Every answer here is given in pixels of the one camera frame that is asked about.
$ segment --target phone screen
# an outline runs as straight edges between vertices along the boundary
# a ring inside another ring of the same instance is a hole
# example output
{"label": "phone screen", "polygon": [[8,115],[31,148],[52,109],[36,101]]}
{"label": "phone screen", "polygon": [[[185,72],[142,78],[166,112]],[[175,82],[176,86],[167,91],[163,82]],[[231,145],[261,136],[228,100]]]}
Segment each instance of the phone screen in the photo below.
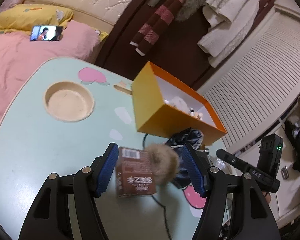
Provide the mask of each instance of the phone screen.
{"label": "phone screen", "polygon": [[60,41],[62,27],[52,25],[35,25],[30,41]]}

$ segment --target brown door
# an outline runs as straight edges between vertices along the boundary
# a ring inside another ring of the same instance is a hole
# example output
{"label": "brown door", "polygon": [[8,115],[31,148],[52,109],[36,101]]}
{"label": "brown door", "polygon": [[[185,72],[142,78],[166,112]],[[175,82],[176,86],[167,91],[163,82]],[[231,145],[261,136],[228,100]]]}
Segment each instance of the brown door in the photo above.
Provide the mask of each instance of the brown door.
{"label": "brown door", "polygon": [[[173,21],[144,57],[130,41],[145,21],[160,6],[147,5],[149,0],[133,0],[111,31],[96,60],[96,65],[133,80],[147,61],[151,61],[188,86],[198,89],[214,72],[197,42],[210,27],[199,9],[184,22]],[[260,0],[254,27],[270,10],[274,0]]]}

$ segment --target plaid scarf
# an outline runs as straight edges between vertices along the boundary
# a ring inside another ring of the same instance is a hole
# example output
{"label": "plaid scarf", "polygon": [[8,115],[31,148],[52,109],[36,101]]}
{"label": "plaid scarf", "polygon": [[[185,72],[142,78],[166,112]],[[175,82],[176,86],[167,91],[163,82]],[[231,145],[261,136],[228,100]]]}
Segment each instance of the plaid scarf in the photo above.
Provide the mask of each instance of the plaid scarf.
{"label": "plaid scarf", "polygon": [[131,45],[144,56],[168,28],[186,0],[166,0],[135,34]]}

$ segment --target pink bedsheet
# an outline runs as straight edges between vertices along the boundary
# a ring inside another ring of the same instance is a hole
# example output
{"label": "pink bedsheet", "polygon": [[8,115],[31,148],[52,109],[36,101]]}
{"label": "pink bedsheet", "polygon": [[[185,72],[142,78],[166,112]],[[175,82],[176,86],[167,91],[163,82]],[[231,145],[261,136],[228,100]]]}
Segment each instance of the pink bedsheet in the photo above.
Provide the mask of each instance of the pink bedsheet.
{"label": "pink bedsheet", "polygon": [[29,41],[23,32],[0,34],[0,120],[24,82],[45,61],[59,56],[87,60],[100,43],[88,25],[70,21],[60,41]]}

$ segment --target yellow box side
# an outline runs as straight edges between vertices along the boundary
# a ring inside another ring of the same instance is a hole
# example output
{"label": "yellow box side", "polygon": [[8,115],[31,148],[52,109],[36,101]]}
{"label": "yellow box side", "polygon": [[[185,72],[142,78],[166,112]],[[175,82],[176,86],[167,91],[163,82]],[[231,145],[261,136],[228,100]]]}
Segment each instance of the yellow box side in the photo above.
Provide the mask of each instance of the yellow box side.
{"label": "yellow box side", "polygon": [[147,62],[132,83],[133,108],[137,130],[164,105],[150,62]]}
{"label": "yellow box side", "polygon": [[147,122],[138,128],[138,131],[170,138],[172,134],[189,127],[203,132],[205,145],[211,145],[226,134],[167,104],[162,105]]}

